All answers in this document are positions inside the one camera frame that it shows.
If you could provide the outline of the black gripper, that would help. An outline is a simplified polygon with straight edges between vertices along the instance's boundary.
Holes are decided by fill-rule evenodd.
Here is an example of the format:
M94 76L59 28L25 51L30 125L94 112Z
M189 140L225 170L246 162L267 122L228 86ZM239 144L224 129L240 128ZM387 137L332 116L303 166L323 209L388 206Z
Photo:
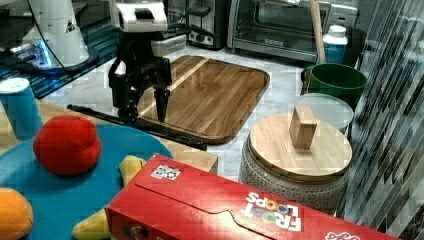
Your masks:
M109 72L109 87L112 89L113 105L122 121L135 122L137 105L144 92L153 87L157 117L166 118L172 83L170 61L153 54L151 41L159 33L127 33L119 35L117 58Z

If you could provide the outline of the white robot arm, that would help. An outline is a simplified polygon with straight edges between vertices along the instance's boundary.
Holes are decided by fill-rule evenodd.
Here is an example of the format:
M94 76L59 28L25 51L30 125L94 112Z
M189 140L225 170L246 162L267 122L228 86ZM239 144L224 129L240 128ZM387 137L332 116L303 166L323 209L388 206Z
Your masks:
M71 0L26 0L34 19L27 40L35 45L30 64L40 70L69 71L88 62L89 51L77 26ZM109 73L113 106L128 122L139 118L138 104L144 92L154 90L157 118L166 118L170 61L165 57L168 30L165 4L161 0L110 0L114 26L120 30L118 53Z

